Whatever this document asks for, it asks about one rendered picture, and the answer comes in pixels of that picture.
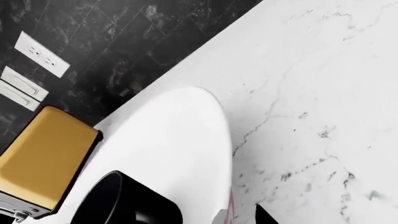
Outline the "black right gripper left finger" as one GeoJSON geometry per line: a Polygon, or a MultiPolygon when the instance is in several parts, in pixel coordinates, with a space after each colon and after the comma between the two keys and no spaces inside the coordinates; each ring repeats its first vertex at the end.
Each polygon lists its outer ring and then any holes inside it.
{"type": "Polygon", "coordinates": [[[221,209],[213,218],[212,224],[233,224],[233,213],[230,209],[221,209]]]}

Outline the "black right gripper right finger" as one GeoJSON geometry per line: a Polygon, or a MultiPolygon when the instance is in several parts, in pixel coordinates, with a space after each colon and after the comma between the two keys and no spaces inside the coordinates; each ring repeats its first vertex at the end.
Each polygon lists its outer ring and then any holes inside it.
{"type": "Polygon", "coordinates": [[[256,224],[278,224],[278,222],[259,204],[256,204],[255,222],[256,224]]]}

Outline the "black cup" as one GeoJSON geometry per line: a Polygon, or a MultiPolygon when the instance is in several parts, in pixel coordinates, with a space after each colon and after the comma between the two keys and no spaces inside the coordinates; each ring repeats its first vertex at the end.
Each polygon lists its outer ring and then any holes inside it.
{"type": "Polygon", "coordinates": [[[100,179],[70,224],[183,224],[179,207],[120,171],[100,179]]]}

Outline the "yellow toaster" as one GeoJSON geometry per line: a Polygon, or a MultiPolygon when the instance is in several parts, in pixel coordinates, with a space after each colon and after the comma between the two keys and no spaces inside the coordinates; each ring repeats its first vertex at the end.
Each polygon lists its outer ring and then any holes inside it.
{"type": "Polygon", "coordinates": [[[103,133],[42,108],[0,155],[0,214],[16,223],[56,214],[103,133]]]}

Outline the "white wall switch plate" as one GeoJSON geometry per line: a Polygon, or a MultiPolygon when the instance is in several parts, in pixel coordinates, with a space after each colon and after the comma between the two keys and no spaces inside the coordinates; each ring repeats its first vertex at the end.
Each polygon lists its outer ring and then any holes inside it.
{"type": "Polygon", "coordinates": [[[35,100],[42,102],[48,95],[48,91],[43,89],[38,84],[22,76],[10,67],[5,67],[0,79],[16,87],[26,95],[33,97],[35,100]]]}
{"type": "Polygon", "coordinates": [[[30,111],[35,111],[40,105],[40,102],[38,102],[31,96],[26,95],[22,91],[1,80],[0,94],[6,96],[10,100],[16,102],[17,104],[20,104],[30,111]]]}

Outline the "white double wall outlet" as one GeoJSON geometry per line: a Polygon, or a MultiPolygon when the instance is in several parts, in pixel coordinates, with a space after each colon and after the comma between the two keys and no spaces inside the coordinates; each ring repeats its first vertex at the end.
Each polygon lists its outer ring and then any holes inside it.
{"type": "Polygon", "coordinates": [[[66,61],[45,48],[24,31],[21,31],[14,48],[58,78],[62,78],[70,67],[66,61]]]}

